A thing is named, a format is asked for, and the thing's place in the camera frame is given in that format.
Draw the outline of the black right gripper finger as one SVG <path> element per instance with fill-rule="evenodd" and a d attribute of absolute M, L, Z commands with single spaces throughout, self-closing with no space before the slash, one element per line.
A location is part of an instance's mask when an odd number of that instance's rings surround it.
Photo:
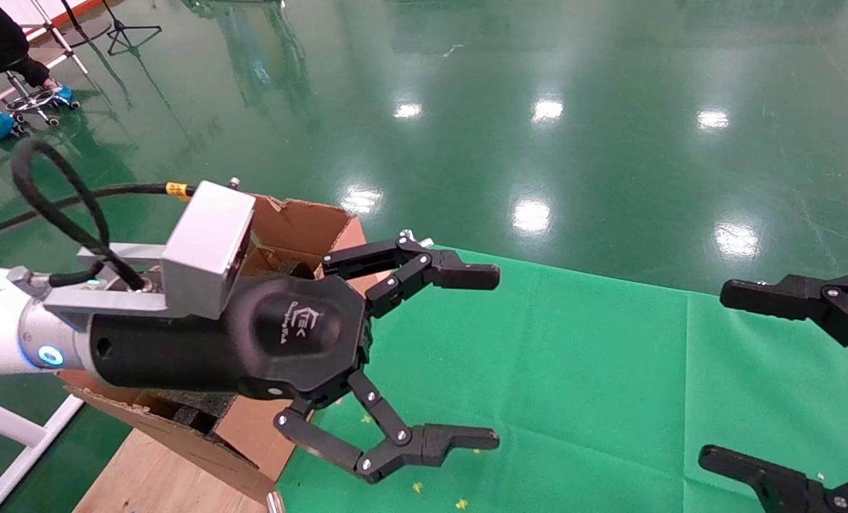
<path fill-rule="evenodd" d="M 848 348 L 848 275 L 835 279 L 788 275 L 775 284 L 731 279 L 720 290 L 720 302 L 736 311 L 809 319 Z"/>
<path fill-rule="evenodd" d="M 848 512 L 848 482 L 827 488 L 797 470 L 723 446 L 703 446 L 698 464 L 752 488 L 765 512 Z"/>

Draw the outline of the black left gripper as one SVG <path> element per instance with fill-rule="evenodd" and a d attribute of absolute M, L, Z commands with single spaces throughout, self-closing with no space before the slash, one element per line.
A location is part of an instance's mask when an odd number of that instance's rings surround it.
<path fill-rule="evenodd" d="M 368 360 L 368 315 L 384 317 L 428 285 L 496 289 L 499 267 L 398 237 L 331 252 L 322 269 L 327 277 L 320 280 L 248 279 L 219 319 L 95 315 L 92 374 L 119 388 L 301 399 L 278 413 L 275 428 L 369 484 L 406 465 L 440 467 L 454 449 L 497 449 L 492 429 L 407 425 L 360 369 Z M 346 283 L 382 272 L 388 275 L 366 289 L 366 303 Z M 337 400 L 347 389 L 384 435 L 368 451 L 307 420 L 307 400 Z"/>

